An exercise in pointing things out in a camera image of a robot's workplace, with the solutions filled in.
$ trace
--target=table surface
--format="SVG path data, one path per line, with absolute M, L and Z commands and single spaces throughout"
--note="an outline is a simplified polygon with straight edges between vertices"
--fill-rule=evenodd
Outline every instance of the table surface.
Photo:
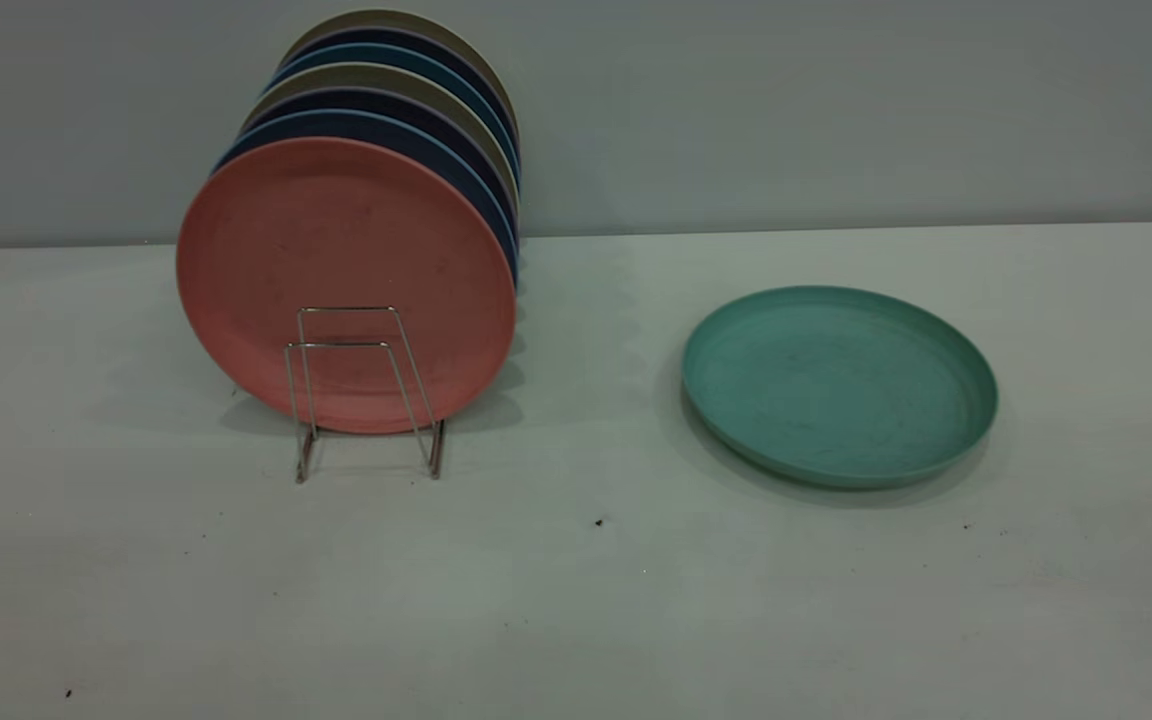
M 1152 223 L 524 251 L 444 478 L 332 437 L 297 487 L 169 247 L 0 250 L 0 717 L 1152 717 Z M 961 328 L 987 445 L 879 493 L 718 445 L 687 334 L 803 283 Z

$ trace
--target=beige plate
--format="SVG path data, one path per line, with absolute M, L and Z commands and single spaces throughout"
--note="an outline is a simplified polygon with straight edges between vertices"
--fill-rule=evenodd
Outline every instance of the beige plate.
M 243 127 L 238 129 L 238 135 L 250 129 L 252 120 L 256 120 L 257 115 L 273 108 L 274 105 L 282 100 L 303 94 L 303 92 L 323 90 L 324 88 L 376 88 L 376 90 L 402 94 L 407 99 L 420 103 L 431 109 L 438 111 L 438 113 L 442 113 L 445 118 L 449 119 L 457 128 L 461 128 L 463 132 L 470 136 L 475 145 L 483 149 L 486 159 L 492 162 L 492 167 L 506 181 L 505 184 L 509 191 L 509 196 L 513 198 L 513 204 L 517 207 L 518 180 L 513 176 L 513 168 L 509 168 L 509 161 L 506 159 L 503 150 L 500 149 L 500 143 L 497 142 L 495 136 L 483 123 L 479 115 L 473 109 L 468 108 L 465 103 L 462 103 L 456 96 L 444 90 L 438 83 L 425 79 L 419 74 L 409 73 L 401 68 L 391 67 L 389 65 L 321 65 L 321 67 L 294 74 L 294 76 L 270 88 L 270 91 L 262 96 L 262 99 L 256 103 L 256 108 L 252 108 L 251 114 L 248 114 L 247 120 L 243 120 Z
M 357 10 L 354 13 L 347 13 L 343 15 L 338 15 L 334 18 L 324 20 L 321 23 L 317 24 L 314 29 L 310 32 L 302 35 L 300 40 L 296 40 L 291 50 L 287 51 L 287 55 L 283 55 L 282 63 L 279 67 L 287 65 L 287 60 L 291 55 L 298 53 L 302 47 L 312 44 L 312 41 L 323 40 L 324 37 L 347 31 L 347 29 L 364 28 L 364 26 L 379 26 L 388 29 L 401 29 L 401 31 L 412 32 L 416 35 L 422 35 L 427 37 L 430 40 L 438 41 L 439 45 L 444 45 L 452 53 L 461 55 L 465 59 L 469 65 L 473 65 L 476 70 L 495 94 L 500 97 L 500 103 L 503 103 L 503 108 L 509 113 L 509 124 L 515 129 L 515 136 L 517 137 L 518 131 L 518 119 L 513 111 L 513 104 L 509 103 L 509 96 L 505 91 L 505 86 L 500 85 L 500 78 L 492 70 L 492 65 L 488 65 L 483 55 L 476 53 L 473 47 L 468 44 L 468 41 L 462 40 L 461 36 L 457 36 L 453 31 L 440 24 L 435 23 L 433 20 L 423 18 L 420 15 L 412 15 L 410 13 L 399 13 L 397 10 Z

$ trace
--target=navy blue plate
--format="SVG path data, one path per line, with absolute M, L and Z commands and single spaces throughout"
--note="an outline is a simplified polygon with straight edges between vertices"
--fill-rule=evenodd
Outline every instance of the navy blue plate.
M 515 177 L 518 176 L 518 150 L 515 143 L 513 143 L 513 137 L 509 136 L 508 129 L 506 129 L 506 123 L 492 109 L 492 105 L 484 100 L 483 94 L 473 90 L 473 86 L 465 82 L 465 78 L 452 71 L 452 68 L 448 68 L 447 65 L 431 60 L 420 53 L 404 50 L 404 47 L 380 45 L 374 41 L 356 41 L 355 44 L 318 50 L 280 69 L 273 81 L 265 86 L 265 92 L 268 92 L 278 83 L 294 76 L 294 74 L 334 63 L 389 65 L 394 68 L 402 68 L 408 73 L 419 74 L 419 76 L 447 88 L 448 92 L 470 106 L 479 118 L 483 118 L 483 123 L 488 127 L 492 135 L 500 142 L 500 147 L 502 147 L 506 158 L 509 160 L 513 174 L 515 174 Z
M 513 196 L 506 191 L 506 183 L 499 176 L 488 158 L 479 150 L 477 143 L 449 119 L 444 118 L 442 114 L 435 113 L 434 109 L 420 105 L 420 103 L 407 99 L 402 94 L 393 94 L 382 90 L 372 90 L 372 88 L 326 88 L 326 90 L 316 90 L 288 97 L 287 100 L 257 115 L 249 127 L 260 127 L 262 124 L 273 122 L 273 120 L 303 113 L 306 109 L 362 109 L 365 113 L 374 113 L 385 118 L 401 120 L 401 122 L 408 123 L 412 128 L 427 132 L 437 141 L 442 142 L 445 146 L 448 146 L 452 152 L 456 152 L 456 156 L 465 160 L 467 165 L 470 165 L 476 176 L 486 183 L 488 190 L 492 191 L 498 204 L 509 211 L 509 220 L 511 220 L 509 227 L 513 228 L 513 236 L 518 236 L 518 210 L 515 206 L 515 202 L 513 202 Z
M 495 234 L 503 256 L 509 262 L 509 274 L 517 287 L 518 255 L 517 242 L 513 237 L 506 211 L 500 209 L 492 191 L 442 142 L 429 132 L 412 128 L 401 120 L 385 118 L 359 109 L 308 109 L 303 113 L 271 120 L 271 122 L 252 128 L 234 142 L 233 147 L 225 152 L 223 158 L 215 164 L 212 174 L 225 167 L 232 160 L 257 147 L 279 141 L 290 141 L 293 137 L 343 137 L 349 141 L 370 142 L 372 145 L 388 147 L 402 156 L 425 165 L 445 179 L 452 187 L 461 191 L 467 200 L 479 211 L 492 233 Z
M 303 56 L 316 53 L 319 50 L 327 50 L 328 47 L 335 47 L 339 45 L 353 45 L 357 41 L 379 41 L 382 45 L 393 45 L 394 47 L 406 47 L 414 53 L 420 53 L 430 60 L 438 61 L 438 63 L 447 65 L 453 73 L 456 73 L 465 82 L 473 86 L 473 90 L 479 91 L 483 99 L 492 105 L 492 109 L 501 118 L 508 120 L 508 126 L 506 129 L 509 131 L 509 137 L 513 139 L 513 145 L 518 147 L 518 128 L 515 126 L 515 119 L 509 114 L 506 108 L 505 103 L 500 101 L 500 97 L 497 94 L 495 90 L 492 88 L 492 83 L 483 77 L 483 73 L 479 73 L 473 65 L 468 63 L 464 58 L 454 53 L 449 47 L 438 44 L 438 41 L 430 40 L 430 38 L 424 35 L 402 31 L 402 29 L 392 29 L 385 26 L 361 26 L 354 29 L 347 29 L 347 31 L 336 32 L 326 37 L 319 38 L 319 40 L 311 41 L 310 45 L 297 50 L 296 53 L 291 54 L 283 60 L 283 63 L 279 67 L 282 68 L 286 65 L 294 63 L 296 60 L 301 60 Z

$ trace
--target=teal plate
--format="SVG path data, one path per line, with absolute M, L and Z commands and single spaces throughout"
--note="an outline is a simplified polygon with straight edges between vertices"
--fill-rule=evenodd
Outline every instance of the teal plate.
M 990 364 L 968 338 L 908 302 L 844 287 L 720 306 L 687 340 L 682 382 L 740 455 L 836 488 L 940 473 L 998 409 Z

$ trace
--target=gray wall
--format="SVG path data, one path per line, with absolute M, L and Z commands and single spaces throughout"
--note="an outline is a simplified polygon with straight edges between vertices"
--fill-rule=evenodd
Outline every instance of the gray wall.
M 424 0 L 531 234 L 1152 218 L 1152 0 Z M 0 0 L 0 242 L 170 240 L 329 0 Z

